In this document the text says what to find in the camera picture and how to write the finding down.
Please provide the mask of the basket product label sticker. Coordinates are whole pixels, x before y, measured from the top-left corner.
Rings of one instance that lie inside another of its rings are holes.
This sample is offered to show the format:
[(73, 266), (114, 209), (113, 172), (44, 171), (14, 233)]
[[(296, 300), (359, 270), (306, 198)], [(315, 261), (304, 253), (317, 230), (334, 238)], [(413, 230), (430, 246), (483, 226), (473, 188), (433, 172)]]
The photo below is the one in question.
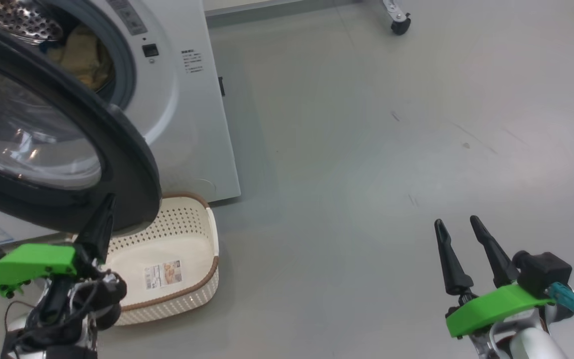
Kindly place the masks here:
[(146, 266), (143, 270), (143, 276), (146, 290), (159, 289), (181, 283), (183, 280), (181, 261), (167, 261)]

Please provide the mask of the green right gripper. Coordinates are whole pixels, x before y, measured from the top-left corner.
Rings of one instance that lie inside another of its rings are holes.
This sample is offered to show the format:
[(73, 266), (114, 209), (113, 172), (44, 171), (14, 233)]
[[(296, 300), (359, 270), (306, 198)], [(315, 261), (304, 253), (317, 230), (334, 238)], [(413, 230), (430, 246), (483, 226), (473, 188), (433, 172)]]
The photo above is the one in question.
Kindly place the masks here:
[[(540, 299), (518, 285), (512, 285), (519, 277), (519, 270), (510, 257), (488, 232), (487, 227), (476, 215), (470, 216), (470, 223), (477, 241), (483, 245), (488, 263), (493, 272), (496, 290), (460, 305), (446, 317), (449, 336), (469, 336), (479, 329), (502, 322), (506, 318), (535, 307), (555, 304), (549, 297)], [(473, 281), (467, 275), (451, 245), (451, 236), (442, 221), (433, 223), (435, 229), (440, 267), (448, 295), (462, 296), (471, 292)]]

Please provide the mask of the white front-load washing machine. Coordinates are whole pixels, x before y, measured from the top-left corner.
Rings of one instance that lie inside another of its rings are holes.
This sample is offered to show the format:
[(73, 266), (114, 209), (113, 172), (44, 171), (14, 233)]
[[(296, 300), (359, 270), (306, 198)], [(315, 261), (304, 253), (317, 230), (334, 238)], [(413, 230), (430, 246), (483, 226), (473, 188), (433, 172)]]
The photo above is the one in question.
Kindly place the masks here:
[[(84, 86), (145, 139), (161, 194), (240, 195), (203, 0), (0, 0), (0, 29), (43, 55), (80, 23), (105, 44), (115, 71), (98, 92)], [(0, 228), (14, 242), (58, 233), (1, 212)]]

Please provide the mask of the cream perforated laundry basket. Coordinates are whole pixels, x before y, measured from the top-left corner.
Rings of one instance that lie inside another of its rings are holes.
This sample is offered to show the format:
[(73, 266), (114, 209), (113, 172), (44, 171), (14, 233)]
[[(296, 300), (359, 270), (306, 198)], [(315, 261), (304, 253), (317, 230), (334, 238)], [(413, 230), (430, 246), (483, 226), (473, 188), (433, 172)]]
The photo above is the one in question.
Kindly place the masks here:
[[(144, 268), (175, 260), (181, 261), (182, 282), (146, 290)], [(127, 287), (117, 325), (162, 320), (207, 304), (219, 285), (218, 267), (219, 241), (210, 206), (192, 193), (164, 198), (146, 229), (110, 241), (105, 268), (121, 275)]]

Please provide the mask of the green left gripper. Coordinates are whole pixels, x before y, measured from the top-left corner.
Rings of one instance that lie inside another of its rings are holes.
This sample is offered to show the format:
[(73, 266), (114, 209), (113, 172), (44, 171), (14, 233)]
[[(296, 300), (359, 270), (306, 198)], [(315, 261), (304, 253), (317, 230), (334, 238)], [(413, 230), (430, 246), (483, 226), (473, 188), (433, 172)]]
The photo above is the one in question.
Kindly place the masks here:
[(52, 275), (76, 276), (76, 251), (84, 263), (105, 263), (114, 227), (116, 196), (106, 195), (75, 239), (75, 248), (23, 244), (0, 259), (0, 295), (9, 298), (26, 282)]

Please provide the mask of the black caster wheel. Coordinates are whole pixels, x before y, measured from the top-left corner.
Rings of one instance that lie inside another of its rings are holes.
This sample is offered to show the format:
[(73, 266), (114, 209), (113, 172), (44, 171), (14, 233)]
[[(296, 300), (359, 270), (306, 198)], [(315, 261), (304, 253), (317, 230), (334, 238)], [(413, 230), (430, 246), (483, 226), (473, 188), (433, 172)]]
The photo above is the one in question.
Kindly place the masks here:
[(404, 35), (411, 23), (410, 13), (403, 12), (394, 0), (382, 0), (382, 3), (390, 17), (390, 28), (395, 35)]

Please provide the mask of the cream clothing with blue cuffs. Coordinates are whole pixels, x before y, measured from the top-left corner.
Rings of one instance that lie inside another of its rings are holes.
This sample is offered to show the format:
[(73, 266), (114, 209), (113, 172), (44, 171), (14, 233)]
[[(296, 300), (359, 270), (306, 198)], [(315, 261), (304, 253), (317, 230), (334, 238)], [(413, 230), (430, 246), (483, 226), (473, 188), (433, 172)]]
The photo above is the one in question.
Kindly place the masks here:
[(114, 79), (109, 51), (84, 23), (70, 32), (65, 43), (47, 43), (43, 52), (93, 91), (100, 91)]

